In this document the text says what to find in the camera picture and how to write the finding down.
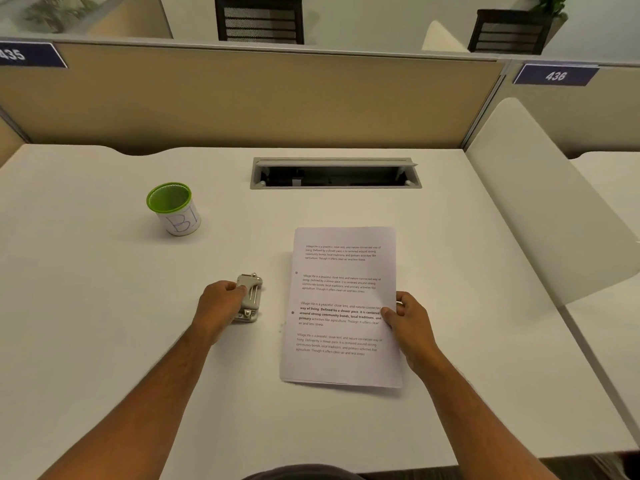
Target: forearm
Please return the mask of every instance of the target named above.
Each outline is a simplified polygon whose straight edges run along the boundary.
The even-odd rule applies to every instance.
[[[420,378],[442,421],[465,480],[556,480],[501,423],[441,353],[425,360]]]
[[[156,479],[211,341],[189,327],[142,381],[41,480]]]

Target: blue sign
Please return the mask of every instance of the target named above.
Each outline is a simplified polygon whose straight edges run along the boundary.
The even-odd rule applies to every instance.
[[[586,86],[600,68],[594,65],[525,63],[514,84],[538,86]]]
[[[11,40],[0,40],[0,66],[67,68],[52,43]]]

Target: white desk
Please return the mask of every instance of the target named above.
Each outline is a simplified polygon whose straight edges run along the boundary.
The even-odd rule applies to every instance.
[[[250,190],[252,158],[411,157],[422,189]],[[149,189],[187,183],[203,217],[172,237]],[[357,472],[455,464],[419,380],[349,390],[278,378],[298,226],[395,226],[398,288],[533,453],[633,448],[605,391],[461,150],[180,148],[132,157],[25,145],[0,169],[0,465],[35,478],[190,322],[203,287],[263,277],[258,322],[212,348],[163,478],[290,463]]]
[[[640,153],[590,152],[572,162],[640,236]],[[640,446],[640,275],[567,310],[624,402]]]

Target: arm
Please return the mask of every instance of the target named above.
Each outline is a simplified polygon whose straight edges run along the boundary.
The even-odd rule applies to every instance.
[[[193,322],[169,352],[40,480],[159,478],[209,349],[245,293],[233,282],[207,286]]]
[[[427,311],[398,291],[385,321],[420,377],[442,421],[465,480],[557,480],[493,414],[436,345]]]

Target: black chair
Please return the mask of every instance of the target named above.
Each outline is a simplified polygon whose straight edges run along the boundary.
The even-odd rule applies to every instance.
[[[478,10],[469,52],[542,54],[552,15],[523,10]]]
[[[216,0],[218,39],[304,44],[302,0]]]

